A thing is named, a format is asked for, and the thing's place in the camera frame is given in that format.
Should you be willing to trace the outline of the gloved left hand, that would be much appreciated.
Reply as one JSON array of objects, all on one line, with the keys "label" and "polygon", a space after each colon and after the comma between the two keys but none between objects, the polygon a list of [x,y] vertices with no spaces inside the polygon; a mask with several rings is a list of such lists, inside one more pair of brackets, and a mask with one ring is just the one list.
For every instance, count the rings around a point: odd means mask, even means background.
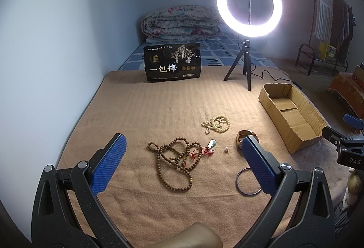
[{"label": "gloved left hand", "polygon": [[194,223],[178,234],[167,238],[156,244],[157,247],[181,247],[181,248],[219,248],[223,247],[223,242],[219,235],[202,223]]}]

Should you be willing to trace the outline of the gloved right hand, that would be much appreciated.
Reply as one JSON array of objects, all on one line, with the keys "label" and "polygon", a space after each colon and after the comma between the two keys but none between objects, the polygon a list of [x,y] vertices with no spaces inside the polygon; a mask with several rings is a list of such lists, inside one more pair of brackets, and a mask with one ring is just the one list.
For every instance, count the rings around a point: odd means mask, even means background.
[{"label": "gloved right hand", "polygon": [[358,199],[359,192],[361,191],[363,183],[358,174],[357,169],[350,168],[349,176],[347,180],[346,194],[344,197],[344,202],[348,205],[354,205]]}]

